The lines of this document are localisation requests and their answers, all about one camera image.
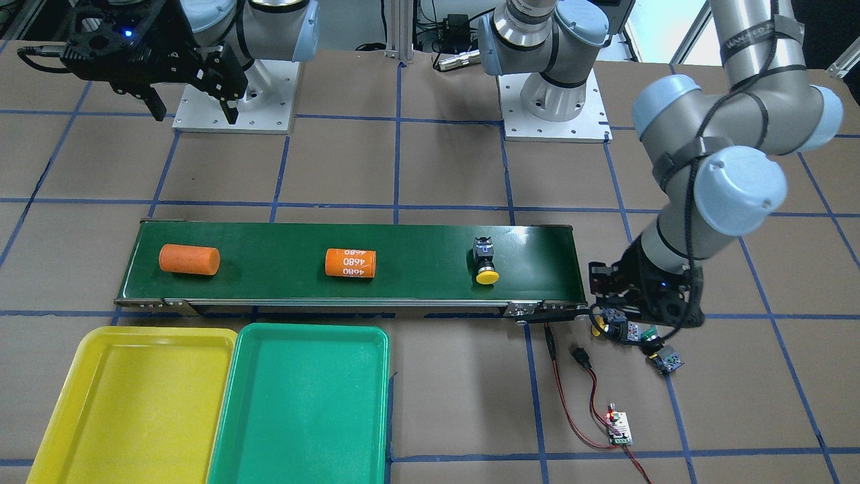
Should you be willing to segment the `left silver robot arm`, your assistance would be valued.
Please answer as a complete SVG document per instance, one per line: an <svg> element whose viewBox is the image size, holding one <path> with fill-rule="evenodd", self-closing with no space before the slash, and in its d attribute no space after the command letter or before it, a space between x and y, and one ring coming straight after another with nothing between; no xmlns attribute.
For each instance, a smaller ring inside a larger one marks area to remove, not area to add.
<svg viewBox="0 0 860 484"><path fill-rule="evenodd" d="M789 1L709 6L729 90L707 95L671 75L634 101L634 128L669 201L620 260L590 265L596 315L700 327L703 262L760 227L787 195L771 155L818 149L841 127L841 99L809 81L804 25ZM483 70L525 77L519 106L541 128L567 128L583 112L609 37L607 16L587 1L506 1L477 27Z"/></svg>

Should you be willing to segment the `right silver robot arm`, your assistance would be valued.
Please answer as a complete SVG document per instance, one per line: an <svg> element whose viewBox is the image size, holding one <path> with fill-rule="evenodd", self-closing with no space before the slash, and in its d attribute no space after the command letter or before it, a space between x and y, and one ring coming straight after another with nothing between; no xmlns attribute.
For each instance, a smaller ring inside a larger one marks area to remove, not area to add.
<svg viewBox="0 0 860 484"><path fill-rule="evenodd" d="M182 83L182 132L288 134L319 37L316 1L80 1L73 13L64 67L159 122L168 110L156 85Z"/></svg>

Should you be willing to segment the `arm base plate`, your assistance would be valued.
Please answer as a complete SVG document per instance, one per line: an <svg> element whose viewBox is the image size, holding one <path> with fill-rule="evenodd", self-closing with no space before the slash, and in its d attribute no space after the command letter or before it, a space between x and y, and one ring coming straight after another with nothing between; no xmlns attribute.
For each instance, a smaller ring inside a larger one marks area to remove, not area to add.
<svg viewBox="0 0 860 484"><path fill-rule="evenodd" d="M288 135L303 63L257 59L245 75L247 89L239 100L227 102L239 111L230 124L219 102L188 85L181 96L172 128L211 134Z"/></svg>
<svg viewBox="0 0 860 484"><path fill-rule="evenodd" d="M497 77L505 140L603 143L612 140L598 80L572 89L550 85L540 74Z"/></svg>

